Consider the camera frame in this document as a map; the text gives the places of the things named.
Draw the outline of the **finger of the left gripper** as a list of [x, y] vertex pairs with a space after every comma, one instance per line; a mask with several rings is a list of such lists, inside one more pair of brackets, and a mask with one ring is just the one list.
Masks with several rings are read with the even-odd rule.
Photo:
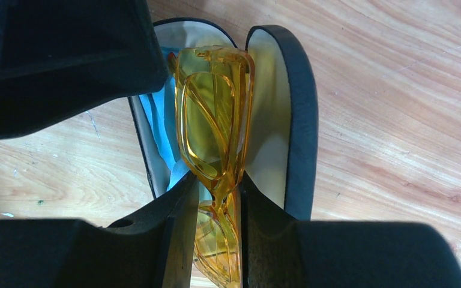
[[166, 78], [145, 1], [0, 1], [0, 140]]

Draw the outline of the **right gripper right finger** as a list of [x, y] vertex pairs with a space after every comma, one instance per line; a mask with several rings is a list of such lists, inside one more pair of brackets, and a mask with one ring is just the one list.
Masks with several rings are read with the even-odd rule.
[[244, 176], [244, 287], [461, 287], [461, 268], [430, 225], [300, 221]]

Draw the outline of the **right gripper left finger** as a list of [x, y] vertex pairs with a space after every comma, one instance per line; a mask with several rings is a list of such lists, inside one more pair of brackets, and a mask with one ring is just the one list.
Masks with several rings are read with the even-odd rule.
[[0, 220], [0, 287], [188, 287], [198, 201], [188, 173], [107, 227]]

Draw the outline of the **small blue cleaning cloth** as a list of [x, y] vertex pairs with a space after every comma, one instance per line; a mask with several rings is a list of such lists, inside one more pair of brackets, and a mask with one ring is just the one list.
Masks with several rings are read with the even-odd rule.
[[138, 135], [153, 198], [171, 190], [187, 174], [176, 138], [176, 81], [170, 72], [158, 92], [138, 96]]

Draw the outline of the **black glasses case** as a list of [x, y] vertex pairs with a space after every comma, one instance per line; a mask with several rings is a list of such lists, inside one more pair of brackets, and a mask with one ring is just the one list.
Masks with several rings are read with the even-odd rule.
[[[310, 60], [297, 37], [279, 25], [252, 27], [245, 48], [256, 68], [246, 173], [277, 206], [307, 221], [318, 151], [318, 98]], [[128, 100], [136, 132], [138, 96]]]

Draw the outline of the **orange sunglasses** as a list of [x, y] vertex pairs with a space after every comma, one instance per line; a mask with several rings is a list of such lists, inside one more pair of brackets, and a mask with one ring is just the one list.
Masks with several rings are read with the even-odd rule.
[[194, 264], [218, 287], [242, 287], [237, 190], [249, 139], [255, 63], [219, 45], [167, 57], [175, 79], [176, 136], [183, 162], [204, 189], [197, 207]]

